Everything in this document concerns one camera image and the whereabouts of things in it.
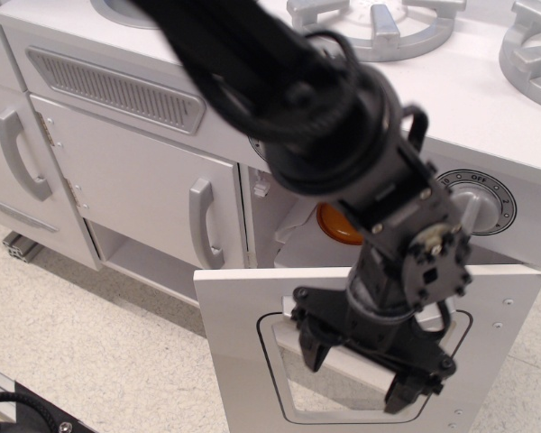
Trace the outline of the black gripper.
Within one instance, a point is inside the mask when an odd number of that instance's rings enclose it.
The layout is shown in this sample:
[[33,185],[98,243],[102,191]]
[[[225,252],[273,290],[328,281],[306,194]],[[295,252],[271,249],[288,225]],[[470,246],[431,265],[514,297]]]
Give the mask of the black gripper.
[[342,290],[298,287],[293,297],[291,319],[307,368],[316,373],[330,349],[342,345],[394,372],[385,413],[398,414],[421,394],[440,392],[456,371],[454,359],[439,346],[452,323],[444,300],[436,303],[442,328],[426,331],[416,319],[420,307],[393,318],[361,311]]

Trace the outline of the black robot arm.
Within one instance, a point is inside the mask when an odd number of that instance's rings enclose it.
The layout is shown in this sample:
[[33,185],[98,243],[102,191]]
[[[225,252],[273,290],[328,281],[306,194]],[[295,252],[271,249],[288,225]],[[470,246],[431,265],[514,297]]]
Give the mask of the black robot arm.
[[394,373],[385,411],[439,393],[455,371],[416,314],[463,295],[470,236],[463,214],[419,154],[426,113],[402,106],[345,37],[320,51],[253,1],[142,1],[206,101],[264,143],[276,181],[341,212],[362,236],[343,291],[299,287],[293,318],[307,367],[344,345]]

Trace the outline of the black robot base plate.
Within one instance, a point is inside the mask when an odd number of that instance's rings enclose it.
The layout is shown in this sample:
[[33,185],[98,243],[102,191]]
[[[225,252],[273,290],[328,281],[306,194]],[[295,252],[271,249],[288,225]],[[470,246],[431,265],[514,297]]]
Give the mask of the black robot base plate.
[[96,430],[22,385],[15,385],[11,390],[0,387],[0,432],[88,433]]

